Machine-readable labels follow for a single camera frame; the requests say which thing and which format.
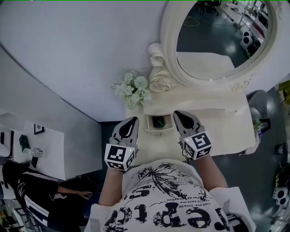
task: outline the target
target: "white t-shirt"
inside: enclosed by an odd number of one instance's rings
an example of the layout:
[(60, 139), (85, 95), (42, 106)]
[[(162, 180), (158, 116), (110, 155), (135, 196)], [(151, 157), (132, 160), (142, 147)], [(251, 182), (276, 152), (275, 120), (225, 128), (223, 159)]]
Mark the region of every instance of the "white t-shirt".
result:
[(161, 159), (123, 176), (122, 199), (114, 206), (94, 204), (85, 232), (253, 232), (240, 189), (204, 189), (196, 170)]

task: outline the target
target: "hand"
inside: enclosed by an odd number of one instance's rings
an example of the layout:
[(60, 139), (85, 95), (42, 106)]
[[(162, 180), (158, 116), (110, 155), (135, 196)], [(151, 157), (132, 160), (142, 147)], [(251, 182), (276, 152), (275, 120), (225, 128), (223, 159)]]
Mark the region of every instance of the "hand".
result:
[(88, 196), (92, 194), (92, 192), (88, 192), (88, 191), (84, 191), (84, 192), (81, 192), (81, 191), (77, 191), (76, 193), (77, 195), (79, 195), (80, 197), (82, 198), (85, 198), (86, 200), (88, 200)]

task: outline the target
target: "fiducial marker cube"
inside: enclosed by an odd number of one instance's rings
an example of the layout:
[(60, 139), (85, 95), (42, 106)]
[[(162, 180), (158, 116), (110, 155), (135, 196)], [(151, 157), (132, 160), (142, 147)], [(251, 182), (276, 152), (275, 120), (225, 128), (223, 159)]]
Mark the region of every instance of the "fiducial marker cube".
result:
[(204, 131), (185, 138), (183, 148), (193, 158), (193, 160), (197, 160), (209, 155), (212, 143), (209, 136)]
[(127, 171), (135, 157), (136, 153), (133, 147), (106, 145), (105, 162), (109, 168)]

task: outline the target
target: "gray floor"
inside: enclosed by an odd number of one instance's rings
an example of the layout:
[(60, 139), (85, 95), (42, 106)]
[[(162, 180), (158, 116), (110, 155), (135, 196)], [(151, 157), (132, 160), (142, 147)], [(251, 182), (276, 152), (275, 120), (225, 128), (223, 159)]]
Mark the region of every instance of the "gray floor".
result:
[[(224, 8), (222, 8), (221, 6), (218, 6), (217, 9), (222, 10), (223, 13), (225, 13), (227, 16), (229, 16), (235, 22), (240, 22), (242, 14), (238, 13), (236, 10), (234, 10), (228, 6), (225, 6)], [(249, 24), (253, 23), (253, 21), (247, 15), (242, 20), (244, 20), (246, 23), (249, 23)]]
[[(229, 187), (238, 186), (256, 223), (257, 232), (268, 232), (271, 227), (271, 215), (277, 210), (275, 200), (272, 199), (275, 172), (279, 163), (287, 161), (286, 155), (275, 155), (277, 144), (286, 142), (286, 131), (279, 98), (275, 89), (268, 93), (268, 115), (271, 129), (262, 135), (257, 151), (251, 155), (215, 156), (213, 159), (225, 176)], [(106, 143), (111, 136), (117, 122), (102, 124), (102, 152), (104, 156)], [(105, 179), (104, 169), (89, 175), (100, 186)]]
[(191, 9), (188, 16), (194, 19), (189, 18), (181, 27), (177, 51), (229, 56), (236, 68), (248, 60), (246, 51), (240, 46), (242, 33), (222, 10), (217, 10), (219, 15), (207, 8), (204, 15), (200, 15), (200, 9)]

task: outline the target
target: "gray wall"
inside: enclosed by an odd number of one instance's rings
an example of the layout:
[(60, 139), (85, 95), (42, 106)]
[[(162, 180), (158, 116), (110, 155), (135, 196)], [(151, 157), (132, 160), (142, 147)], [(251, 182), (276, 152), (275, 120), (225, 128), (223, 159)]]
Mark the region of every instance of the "gray wall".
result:
[(151, 67), (165, 1), (4, 2), (0, 42), (37, 79), (97, 121), (125, 118), (111, 89)]
[(28, 75), (1, 48), (0, 109), (64, 134), (63, 163), (57, 164), (64, 164), (63, 179), (102, 168), (101, 125)]

